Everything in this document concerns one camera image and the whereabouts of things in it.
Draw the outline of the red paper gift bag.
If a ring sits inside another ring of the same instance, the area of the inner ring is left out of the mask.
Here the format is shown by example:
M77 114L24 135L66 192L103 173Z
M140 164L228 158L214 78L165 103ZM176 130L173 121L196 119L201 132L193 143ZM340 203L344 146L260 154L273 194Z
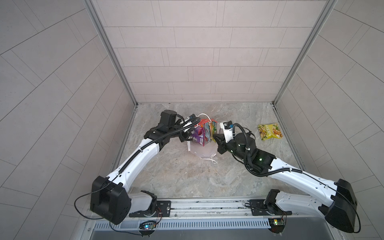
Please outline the red paper gift bag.
M217 155L218 145L213 135L220 133L220 124L204 113L198 117L201 121L192 131L192 141L187 142L188 151L201 160L211 161L217 165L218 162L214 158Z

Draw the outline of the yellow green snack packet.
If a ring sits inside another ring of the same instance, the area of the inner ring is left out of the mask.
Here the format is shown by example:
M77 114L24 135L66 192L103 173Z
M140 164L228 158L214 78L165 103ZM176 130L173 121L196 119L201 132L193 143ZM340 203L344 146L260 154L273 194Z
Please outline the yellow green snack packet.
M278 123L269 124L269 125L263 125L263 124L258 125L258 130L259 130L261 139L263 141L271 138L275 138L275 139L283 138L283 134Z

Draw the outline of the purple raspberry candy packet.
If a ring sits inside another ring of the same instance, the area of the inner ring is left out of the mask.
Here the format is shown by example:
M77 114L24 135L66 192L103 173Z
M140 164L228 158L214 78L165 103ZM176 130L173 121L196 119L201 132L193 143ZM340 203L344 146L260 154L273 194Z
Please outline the purple raspberry candy packet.
M197 143L197 144L199 144L201 146L205 145L205 141L204 141L204 128L203 127L195 128L195 130L193 131L192 137L193 137L193 142L194 143Z

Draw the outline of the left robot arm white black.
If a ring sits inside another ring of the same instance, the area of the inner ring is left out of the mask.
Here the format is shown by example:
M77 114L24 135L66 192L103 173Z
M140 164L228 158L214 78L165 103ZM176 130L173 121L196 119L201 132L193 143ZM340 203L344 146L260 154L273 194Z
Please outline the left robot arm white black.
M131 185L170 139L179 138L181 142L192 140L192 132L200 121L201 118L196 115L184 119L172 110L161 112L160 122L145 133L136 150L113 172L94 180L90 210L115 225L129 214L140 212L153 215L157 210L157 196L148 191L129 194Z

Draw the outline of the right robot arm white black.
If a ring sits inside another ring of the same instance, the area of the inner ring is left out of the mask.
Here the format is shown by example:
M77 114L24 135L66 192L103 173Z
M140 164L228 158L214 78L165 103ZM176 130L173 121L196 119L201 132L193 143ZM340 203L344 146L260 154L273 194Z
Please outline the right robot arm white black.
M253 176L271 177L305 193L290 196L280 190L270 190L264 203L270 214L305 212L325 219L340 231L360 232L355 229L355 224L361 223L357 213L357 198L348 181L339 179L334 182L297 169L273 154L258 149L250 133L236 136L214 134L214 140L220 154L232 154Z

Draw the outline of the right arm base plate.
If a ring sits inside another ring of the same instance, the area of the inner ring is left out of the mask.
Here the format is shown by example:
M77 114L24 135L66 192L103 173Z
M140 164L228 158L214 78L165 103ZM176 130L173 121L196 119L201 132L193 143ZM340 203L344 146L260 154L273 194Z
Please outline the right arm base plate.
M292 211L283 211L275 203L265 203L265 200L249 200L245 207L251 209L253 216L290 216Z

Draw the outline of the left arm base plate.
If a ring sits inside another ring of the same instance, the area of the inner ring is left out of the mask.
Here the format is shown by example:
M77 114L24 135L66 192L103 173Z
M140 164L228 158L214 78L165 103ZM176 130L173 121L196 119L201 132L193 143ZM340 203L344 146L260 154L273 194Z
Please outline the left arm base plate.
M171 210L171 201L158 201L151 203L145 211L130 213L130 218L151 218L151 217L169 217Z

